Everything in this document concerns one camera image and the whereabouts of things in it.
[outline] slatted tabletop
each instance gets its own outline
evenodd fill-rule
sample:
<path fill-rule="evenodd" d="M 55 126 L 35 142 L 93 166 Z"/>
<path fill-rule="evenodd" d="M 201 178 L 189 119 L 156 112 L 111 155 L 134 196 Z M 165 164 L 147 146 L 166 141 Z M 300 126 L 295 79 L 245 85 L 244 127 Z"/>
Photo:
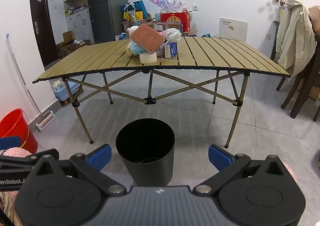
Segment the slatted tabletop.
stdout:
<path fill-rule="evenodd" d="M 130 40 L 112 41 L 85 46 L 50 67 L 33 83 L 53 78 L 72 77 L 112 70 L 211 69 L 290 75 L 267 56 L 244 41 L 206 37 L 182 37 L 178 54 L 172 59 L 158 58 L 152 64 L 141 64 L 138 56 L 125 51 Z"/>

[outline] hood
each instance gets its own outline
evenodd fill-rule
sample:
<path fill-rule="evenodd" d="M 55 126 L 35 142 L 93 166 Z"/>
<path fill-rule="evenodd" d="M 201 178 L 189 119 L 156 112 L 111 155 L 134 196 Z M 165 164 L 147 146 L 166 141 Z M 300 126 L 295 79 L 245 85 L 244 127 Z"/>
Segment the hood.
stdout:
<path fill-rule="evenodd" d="M 286 7 L 288 9 L 291 9 L 291 8 L 293 8 L 295 6 L 303 6 L 303 4 L 301 2 L 299 2 L 299 1 L 297 1 L 297 0 L 287 0 Z"/>

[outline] brown door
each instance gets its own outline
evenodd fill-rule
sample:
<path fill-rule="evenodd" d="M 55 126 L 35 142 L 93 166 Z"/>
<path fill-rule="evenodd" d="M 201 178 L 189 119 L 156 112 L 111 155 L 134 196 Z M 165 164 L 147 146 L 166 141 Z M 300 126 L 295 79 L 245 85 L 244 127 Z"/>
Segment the brown door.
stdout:
<path fill-rule="evenodd" d="M 46 66 L 59 58 L 51 27 L 48 1 L 30 0 L 30 7 L 38 49 L 43 66 Z"/>

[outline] gray refrigerator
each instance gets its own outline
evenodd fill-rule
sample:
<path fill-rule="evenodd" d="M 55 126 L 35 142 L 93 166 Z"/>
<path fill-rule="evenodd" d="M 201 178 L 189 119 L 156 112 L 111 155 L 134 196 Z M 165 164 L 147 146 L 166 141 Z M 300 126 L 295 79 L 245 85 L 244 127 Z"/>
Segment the gray refrigerator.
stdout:
<path fill-rule="evenodd" d="M 92 32 L 96 44 L 114 41 L 124 32 L 121 4 L 128 0 L 88 0 Z"/>

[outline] sponge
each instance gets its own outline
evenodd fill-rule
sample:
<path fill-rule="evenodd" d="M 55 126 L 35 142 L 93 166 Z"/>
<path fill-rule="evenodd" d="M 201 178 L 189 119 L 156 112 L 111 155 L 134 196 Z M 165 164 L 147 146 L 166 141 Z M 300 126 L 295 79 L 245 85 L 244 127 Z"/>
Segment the sponge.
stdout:
<path fill-rule="evenodd" d="M 150 54 L 155 52 L 164 42 L 164 37 L 146 24 L 140 25 L 140 27 L 131 34 L 130 39 Z"/>

